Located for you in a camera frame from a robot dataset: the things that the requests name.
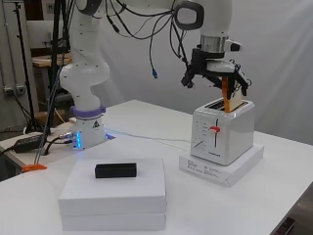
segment white box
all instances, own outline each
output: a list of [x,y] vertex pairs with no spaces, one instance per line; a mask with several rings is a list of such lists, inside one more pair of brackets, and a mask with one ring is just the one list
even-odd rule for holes
[[165,214],[116,214],[63,216],[64,231],[159,231],[165,228]]
[[254,104],[250,101],[223,111],[219,99],[195,110],[191,154],[220,165],[229,165],[253,146]]
[[215,184],[232,187],[263,158],[264,146],[254,144],[230,165],[215,164],[191,155],[179,158],[179,168]]
[[[137,164],[137,177],[95,178],[98,164],[126,163]],[[163,161],[78,161],[59,198],[59,208],[64,230],[160,230],[166,213]]]

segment box lid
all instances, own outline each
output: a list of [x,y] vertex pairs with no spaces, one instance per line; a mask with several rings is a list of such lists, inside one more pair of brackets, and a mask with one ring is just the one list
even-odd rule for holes
[[[137,164],[136,178],[96,179],[98,164]],[[59,198],[63,216],[165,213],[161,159],[78,161]]]

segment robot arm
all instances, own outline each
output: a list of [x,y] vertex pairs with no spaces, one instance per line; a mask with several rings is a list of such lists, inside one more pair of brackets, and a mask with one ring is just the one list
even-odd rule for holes
[[221,78],[228,78],[227,98],[241,86],[246,96],[248,84],[241,67],[234,62],[223,62],[227,52],[239,52],[242,45],[229,38],[232,19],[232,0],[123,0],[123,4],[137,8],[158,8],[171,10],[174,4],[174,19],[182,30],[199,29],[201,42],[193,50],[192,61],[187,67],[182,84],[194,86],[195,75],[202,75],[215,87],[222,89]]
[[202,75],[214,86],[225,89],[222,78],[228,78],[228,99],[238,89],[238,83],[243,94],[246,94],[248,85],[240,66],[221,61],[225,53],[242,49],[239,43],[229,39],[232,0],[76,0],[70,28],[73,61],[61,73],[61,85],[71,94],[75,104],[72,110],[77,116],[77,122],[71,130],[76,136],[73,140],[74,148],[90,148],[106,141],[101,119],[105,109],[90,89],[110,77],[109,66],[99,55],[100,19],[95,18],[97,12],[109,11],[106,6],[109,8],[111,4],[106,4],[106,1],[112,1],[121,11],[125,10],[125,6],[167,9],[180,29],[199,29],[201,42],[193,50],[192,61],[188,63],[184,58],[187,71],[182,80],[183,85],[192,88],[195,75]]

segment sticker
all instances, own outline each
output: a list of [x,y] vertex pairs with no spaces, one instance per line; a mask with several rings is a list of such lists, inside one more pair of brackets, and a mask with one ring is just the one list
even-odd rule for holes
[[98,121],[96,120],[95,123],[94,123],[94,126],[92,128],[98,128],[100,125],[98,123]]

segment white table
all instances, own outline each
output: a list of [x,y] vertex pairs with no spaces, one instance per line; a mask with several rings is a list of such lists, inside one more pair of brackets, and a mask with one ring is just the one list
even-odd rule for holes
[[[107,128],[158,138],[190,139],[192,116],[131,101],[109,108]],[[313,147],[255,133],[264,160],[232,188],[180,171],[188,143],[118,136],[115,140],[0,183],[1,235],[267,235],[313,181]],[[167,227],[159,232],[63,232],[58,197],[76,160],[163,158]]]

